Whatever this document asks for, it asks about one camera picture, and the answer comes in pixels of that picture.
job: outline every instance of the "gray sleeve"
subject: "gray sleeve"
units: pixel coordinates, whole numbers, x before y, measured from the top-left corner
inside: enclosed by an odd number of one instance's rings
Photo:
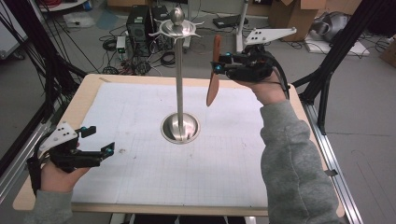
[[[262,139],[262,178],[271,223],[339,223],[332,181],[323,172],[308,125],[289,101],[266,105]]]
[[[72,192],[57,193],[37,191],[35,207],[25,218],[24,224],[66,224],[73,216],[71,209]]]

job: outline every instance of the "wooden table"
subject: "wooden table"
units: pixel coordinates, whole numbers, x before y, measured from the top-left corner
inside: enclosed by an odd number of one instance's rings
[[[90,109],[96,93],[104,82],[114,83],[134,83],[153,85],[176,85],[173,77],[130,77],[112,75],[88,75],[84,78],[78,91],[76,92],[69,107],[67,107],[61,120],[67,122],[74,129],[80,128],[82,121]],[[208,79],[184,78],[183,85],[191,87],[206,87]],[[245,88],[231,80],[220,81],[221,88],[241,89]],[[297,92],[294,87],[290,88],[290,102],[299,119],[309,124],[304,109],[301,106]],[[310,139],[316,144],[315,136],[311,133]],[[327,166],[322,158],[323,169]],[[35,203],[35,196],[31,189],[30,178],[27,178],[21,191],[17,195],[13,207],[16,210],[32,210]],[[110,213],[146,213],[146,214],[180,214],[180,215],[223,215],[223,216],[268,216],[266,208],[246,208],[246,207],[202,207],[202,206],[177,206],[177,205],[139,205],[139,204],[109,204],[109,203],[73,203],[73,210],[79,212],[110,212]],[[337,210],[339,217],[345,213],[340,204]]]

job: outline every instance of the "desktop computer tower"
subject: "desktop computer tower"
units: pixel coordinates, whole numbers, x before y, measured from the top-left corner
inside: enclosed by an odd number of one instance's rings
[[[152,6],[151,15],[154,21],[154,29],[160,28],[162,21],[170,20],[170,15],[166,6]],[[173,48],[173,38],[167,35],[160,35],[156,38],[158,50],[168,50]]]
[[[149,34],[155,33],[150,8],[146,5],[134,5],[126,22],[134,56],[148,57],[153,40]]]

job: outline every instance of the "person's left hand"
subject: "person's left hand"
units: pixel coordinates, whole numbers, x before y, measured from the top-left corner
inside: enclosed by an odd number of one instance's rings
[[[78,180],[87,174],[89,170],[90,168],[78,168],[68,174],[50,161],[41,170],[41,190],[61,193],[70,192]]]

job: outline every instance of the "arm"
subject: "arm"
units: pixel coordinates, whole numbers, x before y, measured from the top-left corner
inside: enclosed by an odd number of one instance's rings
[[[271,223],[339,223],[338,200],[322,169],[308,125],[298,120],[275,74],[263,82],[239,84],[253,90],[261,109],[266,145],[262,178]]]
[[[37,191],[35,207],[24,220],[25,224],[62,224],[72,218],[72,190],[89,168],[80,168],[65,173],[52,162],[41,171],[41,189]]]

